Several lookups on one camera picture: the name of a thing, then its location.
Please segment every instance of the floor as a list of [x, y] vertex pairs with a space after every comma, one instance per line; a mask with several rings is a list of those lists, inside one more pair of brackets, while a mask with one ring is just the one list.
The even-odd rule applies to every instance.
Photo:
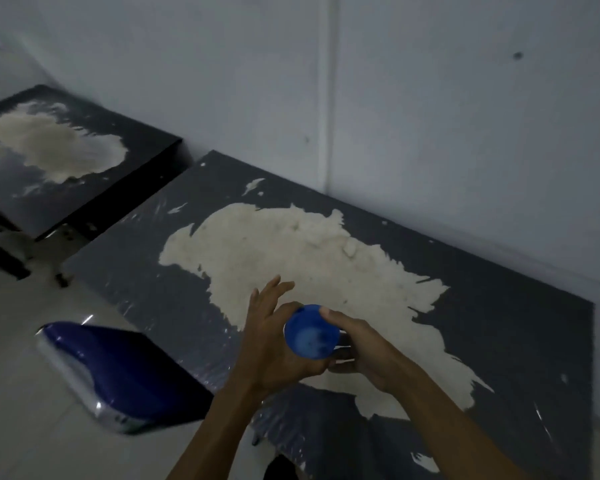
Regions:
[[[17, 244], [11, 246], [17, 253]], [[29, 267], [16, 282], [0, 272], [0, 479], [162, 480], [193, 436], [188, 424], [141, 436], [109, 433], [96, 424], [35, 349], [38, 327], [52, 321], [131, 328], [101, 298], [73, 282], [60, 289], [52, 261], [69, 256], [82, 243], [61, 233], [38, 243]], [[230, 478], [257, 479], [273, 459], [273, 447], [250, 444], [247, 431]], [[593, 478], [600, 480], [600, 429], [594, 436]]]

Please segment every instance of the forearm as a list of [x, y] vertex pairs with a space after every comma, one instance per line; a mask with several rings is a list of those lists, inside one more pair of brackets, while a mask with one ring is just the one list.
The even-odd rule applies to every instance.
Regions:
[[227, 478], [240, 439], [261, 401], [247, 385], [229, 379], [167, 480]]
[[399, 370], [392, 394], [409, 415], [446, 478], [528, 478], [422, 368], [404, 358]]

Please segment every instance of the blue cup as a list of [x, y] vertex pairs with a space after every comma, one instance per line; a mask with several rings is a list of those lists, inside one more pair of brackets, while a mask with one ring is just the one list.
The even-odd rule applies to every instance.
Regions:
[[338, 345], [340, 329], [326, 322], [318, 310], [320, 305], [305, 305], [285, 323], [285, 341], [300, 357], [327, 358]]

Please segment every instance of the hand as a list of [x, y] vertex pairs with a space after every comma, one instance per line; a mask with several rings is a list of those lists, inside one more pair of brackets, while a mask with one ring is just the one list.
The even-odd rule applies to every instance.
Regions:
[[348, 347], [323, 360], [303, 358], [291, 351], [283, 328], [302, 304], [285, 303], [277, 310], [276, 306], [294, 286], [294, 282], [281, 283], [280, 276], [276, 276], [261, 292], [255, 289], [251, 293], [240, 354], [229, 380], [245, 385], [260, 400], [300, 379], [320, 375], [338, 358], [351, 358]]
[[351, 342], [353, 360], [332, 363], [329, 371], [336, 374], [359, 372], [369, 379], [371, 384], [383, 392], [394, 394], [396, 378], [404, 376], [403, 363], [408, 359], [380, 335], [369, 323], [334, 312], [324, 306], [320, 315], [327, 322], [347, 332]]

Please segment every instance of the dark gray tabletop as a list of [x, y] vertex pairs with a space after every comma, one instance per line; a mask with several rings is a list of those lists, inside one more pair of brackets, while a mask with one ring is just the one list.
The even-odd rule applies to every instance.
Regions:
[[33, 239], [180, 141], [177, 136], [46, 86], [35, 86], [0, 101], [0, 115], [28, 102], [35, 102], [33, 111], [51, 111], [60, 123], [88, 133], [120, 136], [128, 149], [120, 165], [56, 184], [44, 182], [40, 168], [25, 166], [22, 155], [0, 146], [0, 214]]
[[[245, 185], [265, 178], [242, 196]], [[224, 384], [240, 333], [209, 304], [208, 280], [158, 257], [170, 234], [229, 203], [344, 213], [345, 228], [380, 244], [408, 271], [450, 286], [418, 322], [440, 330], [448, 353], [489, 386], [468, 414], [524, 468], [589, 477], [592, 304], [353, 206], [217, 152], [207, 155], [103, 235], [66, 267], [211, 391]], [[166, 210], [186, 203], [177, 213]], [[292, 387], [254, 427], [318, 478], [434, 478], [411, 454], [426, 450], [408, 421], [366, 420], [354, 398]]]

